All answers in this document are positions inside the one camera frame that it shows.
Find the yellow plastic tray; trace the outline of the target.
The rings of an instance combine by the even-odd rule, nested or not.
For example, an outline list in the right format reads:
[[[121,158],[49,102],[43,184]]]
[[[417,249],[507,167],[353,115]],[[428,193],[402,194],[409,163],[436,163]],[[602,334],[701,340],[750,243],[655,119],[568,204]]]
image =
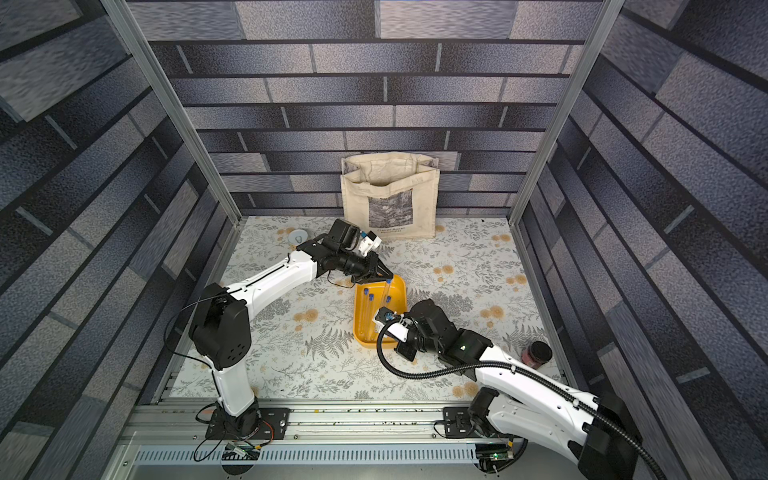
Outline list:
[[[365,348],[376,347],[379,326],[375,316],[381,307],[398,314],[407,310],[406,284],[400,276],[395,275],[388,283],[382,281],[355,286],[353,334]]]

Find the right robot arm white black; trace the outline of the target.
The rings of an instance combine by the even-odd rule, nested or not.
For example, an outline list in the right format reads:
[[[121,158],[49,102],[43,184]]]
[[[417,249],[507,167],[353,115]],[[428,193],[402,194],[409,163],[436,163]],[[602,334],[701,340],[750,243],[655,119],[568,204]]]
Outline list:
[[[631,479],[646,458],[637,426],[616,395],[596,396],[546,377],[485,336],[456,327],[432,300],[403,314],[382,308],[376,321],[378,338],[396,340],[401,357],[432,353],[444,366],[409,373],[387,364],[389,372],[409,380],[457,374],[478,385],[468,413],[480,435],[543,446],[575,463],[587,479]]]

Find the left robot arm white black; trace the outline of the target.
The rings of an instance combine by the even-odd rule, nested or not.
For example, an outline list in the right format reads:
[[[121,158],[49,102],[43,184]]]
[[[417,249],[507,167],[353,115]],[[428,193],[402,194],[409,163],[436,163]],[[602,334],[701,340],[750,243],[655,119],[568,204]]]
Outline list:
[[[355,284],[393,279],[376,253],[381,243],[376,233],[337,219],[327,233],[304,241],[264,271],[228,286],[212,283],[204,289],[188,335],[201,362],[211,369],[217,392],[208,438],[245,441],[267,424],[247,378],[251,320],[293,289],[331,271]]]

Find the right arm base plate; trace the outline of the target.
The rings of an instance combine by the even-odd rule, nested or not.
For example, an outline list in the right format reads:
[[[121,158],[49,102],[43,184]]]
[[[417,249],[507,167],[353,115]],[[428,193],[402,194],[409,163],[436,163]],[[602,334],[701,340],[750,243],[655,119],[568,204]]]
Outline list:
[[[495,430],[487,421],[470,412],[468,406],[444,407],[436,423],[438,434],[447,439],[493,438],[512,439],[514,435]]]

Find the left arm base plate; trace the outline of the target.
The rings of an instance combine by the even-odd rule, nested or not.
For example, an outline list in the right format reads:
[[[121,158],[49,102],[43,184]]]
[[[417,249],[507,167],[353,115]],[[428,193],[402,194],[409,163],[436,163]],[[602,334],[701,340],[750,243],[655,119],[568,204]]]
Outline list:
[[[240,417],[234,417],[217,407],[208,421],[205,439],[282,440],[290,413],[288,408],[250,408]]]

